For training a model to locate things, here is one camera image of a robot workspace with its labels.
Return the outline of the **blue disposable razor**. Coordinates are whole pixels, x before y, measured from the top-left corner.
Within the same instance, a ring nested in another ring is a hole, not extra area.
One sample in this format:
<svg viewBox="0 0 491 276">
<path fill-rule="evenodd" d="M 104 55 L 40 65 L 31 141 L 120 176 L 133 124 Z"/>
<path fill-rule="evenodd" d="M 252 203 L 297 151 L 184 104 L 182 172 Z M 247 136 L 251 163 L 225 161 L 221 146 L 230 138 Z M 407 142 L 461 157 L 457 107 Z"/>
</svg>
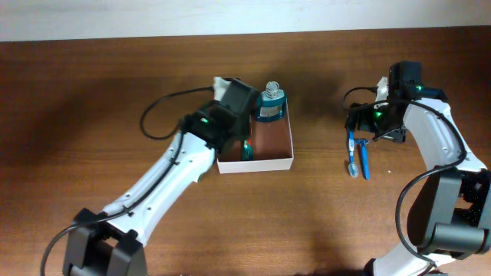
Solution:
<svg viewBox="0 0 491 276">
<path fill-rule="evenodd" d="M 365 180 L 369 180 L 371 178 L 367 154 L 367 145 L 369 143 L 370 141 L 366 139 L 354 139 L 354 144 L 360 147 L 362 173 Z"/>
</svg>

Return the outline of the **red green toothpaste tube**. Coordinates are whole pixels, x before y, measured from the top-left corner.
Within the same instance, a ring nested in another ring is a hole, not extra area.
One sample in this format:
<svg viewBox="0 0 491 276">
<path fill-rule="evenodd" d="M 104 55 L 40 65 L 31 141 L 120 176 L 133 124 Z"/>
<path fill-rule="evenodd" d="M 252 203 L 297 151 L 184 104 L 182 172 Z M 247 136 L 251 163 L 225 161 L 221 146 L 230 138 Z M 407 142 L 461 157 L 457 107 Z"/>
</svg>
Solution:
<svg viewBox="0 0 491 276">
<path fill-rule="evenodd" d="M 244 140 L 242 143 L 241 158 L 242 161 L 253 160 L 253 148 L 252 148 L 252 141 L 250 139 Z"/>
</svg>

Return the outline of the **teal mouthwash bottle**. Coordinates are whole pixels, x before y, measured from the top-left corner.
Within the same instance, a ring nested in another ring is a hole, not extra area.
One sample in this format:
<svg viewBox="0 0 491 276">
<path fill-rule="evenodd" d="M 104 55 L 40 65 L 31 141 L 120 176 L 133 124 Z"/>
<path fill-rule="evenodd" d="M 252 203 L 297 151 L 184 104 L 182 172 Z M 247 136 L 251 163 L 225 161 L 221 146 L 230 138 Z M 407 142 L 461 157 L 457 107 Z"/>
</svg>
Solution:
<svg viewBox="0 0 491 276">
<path fill-rule="evenodd" d="M 262 123 L 280 120 L 284 117 L 286 101 L 287 95 L 280 88 L 279 83 L 269 81 L 265 90 L 259 95 L 255 119 Z"/>
</svg>

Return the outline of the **pink cardboard box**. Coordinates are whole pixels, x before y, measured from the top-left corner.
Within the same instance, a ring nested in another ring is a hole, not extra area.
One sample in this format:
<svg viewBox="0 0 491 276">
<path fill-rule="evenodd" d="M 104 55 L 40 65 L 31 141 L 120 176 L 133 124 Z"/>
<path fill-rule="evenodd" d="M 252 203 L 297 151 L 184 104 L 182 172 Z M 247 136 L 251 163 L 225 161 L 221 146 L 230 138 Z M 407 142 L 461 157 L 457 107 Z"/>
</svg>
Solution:
<svg viewBox="0 0 491 276">
<path fill-rule="evenodd" d="M 242 159 L 242 143 L 235 142 L 232 148 L 217 160 L 220 174 L 255 173 L 289 170 L 294 153 L 292 131 L 285 103 L 284 116 L 272 122 L 251 122 L 252 160 Z"/>
</svg>

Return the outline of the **blue white toothbrush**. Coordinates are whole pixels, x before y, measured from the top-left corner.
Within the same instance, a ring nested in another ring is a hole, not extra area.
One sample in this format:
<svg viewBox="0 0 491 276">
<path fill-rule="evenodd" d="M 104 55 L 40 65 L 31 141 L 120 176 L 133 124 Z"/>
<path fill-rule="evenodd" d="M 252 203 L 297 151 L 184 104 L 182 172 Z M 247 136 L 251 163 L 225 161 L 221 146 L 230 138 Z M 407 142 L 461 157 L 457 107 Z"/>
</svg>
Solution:
<svg viewBox="0 0 491 276">
<path fill-rule="evenodd" d="M 358 166 L 354 162 L 354 150 L 356 142 L 352 131 L 347 131 L 347 147 L 348 147 L 348 173 L 350 177 L 357 178 L 359 175 Z"/>
</svg>

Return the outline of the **green white soap packet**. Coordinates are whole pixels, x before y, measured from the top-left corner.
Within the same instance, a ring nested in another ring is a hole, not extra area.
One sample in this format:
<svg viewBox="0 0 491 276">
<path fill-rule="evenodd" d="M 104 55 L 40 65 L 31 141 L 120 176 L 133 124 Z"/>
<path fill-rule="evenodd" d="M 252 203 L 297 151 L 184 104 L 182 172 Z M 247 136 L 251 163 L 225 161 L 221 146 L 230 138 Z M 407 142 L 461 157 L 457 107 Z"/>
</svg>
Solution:
<svg viewBox="0 0 491 276">
<path fill-rule="evenodd" d="M 204 177 L 206 174 L 207 174 L 207 171 L 205 171 L 205 172 L 203 172 L 203 173 L 199 174 L 199 175 L 198 175 L 198 176 L 197 176 L 197 177 L 194 179 L 194 182 L 196 182 L 196 183 L 201 182 L 201 181 L 202 181 L 202 179 L 203 179 L 203 177 Z"/>
</svg>

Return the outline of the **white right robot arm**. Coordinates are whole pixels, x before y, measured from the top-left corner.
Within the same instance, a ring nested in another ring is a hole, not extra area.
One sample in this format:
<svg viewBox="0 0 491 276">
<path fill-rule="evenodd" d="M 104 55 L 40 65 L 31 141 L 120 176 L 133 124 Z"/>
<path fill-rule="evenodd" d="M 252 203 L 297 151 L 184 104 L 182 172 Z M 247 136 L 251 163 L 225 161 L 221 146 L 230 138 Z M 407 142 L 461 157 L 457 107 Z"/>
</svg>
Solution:
<svg viewBox="0 0 491 276">
<path fill-rule="evenodd" d="M 440 266 L 490 250 L 490 171 L 466 144 L 451 114 L 447 95 L 422 81 L 422 65 L 400 61 L 389 74 L 369 87 L 372 103 L 345 107 L 348 173 L 358 168 L 370 177 L 367 140 L 354 131 L 373 133 L 374 139 L 403 143 L 410 133 L 423 157 L 426 172 L 412 179 L 398 196 L 394 220 L 400 239 L 391 251 L 372 258 L 364 275 L 439 275 Z"/>
</svg>

